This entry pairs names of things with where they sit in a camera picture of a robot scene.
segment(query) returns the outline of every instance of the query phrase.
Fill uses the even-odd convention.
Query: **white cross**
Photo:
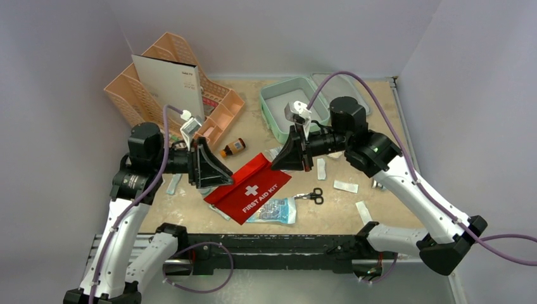
[[[259,187],[257,185],[254,185],[253,187],[251,186],[248,186],[246,187],[246,192],[245,192],[245,195],[257,195],[257,189]]]

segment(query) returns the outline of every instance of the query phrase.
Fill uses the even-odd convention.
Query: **scissors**
[[[311,193],[301,193],[293,196],[294,199],[298,200],[313,200],[317,205],[324,203],[324,198],[322,198],[322,189],[314,188]]]

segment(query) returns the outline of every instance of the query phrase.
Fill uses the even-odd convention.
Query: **black scissors handle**
[[[324,198],[322,197],[322,189],[314,188],[313,192],[311,193],[311,199],[317,205],[321,205],[322,203],[324,203]]]

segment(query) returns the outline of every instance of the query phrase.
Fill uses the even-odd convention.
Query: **white wall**
[[[61,303],[127,150],[103,88],[130,50],[106,1],[0,7],[0,301]]]
[[[537,2],[443,0],[398,81],[423,175],[486,234],[536,235]],[[537,246],[495,241],[536,260]],[[471,303],[536,303],[537,270],[479,246],[459,266]]]
[[[216,76],[399,75],[440,0],[113,0],[135,53],[169,31]]]

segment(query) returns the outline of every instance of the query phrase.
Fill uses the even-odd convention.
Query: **white book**
[[[189,110],[193,116],[205,121],[198,67],[168,60],[132,55],[132,61],[140,82],[155,100],[164,105],[172,105],[180,110]],[[179,122],[179,114],[168,112]]]

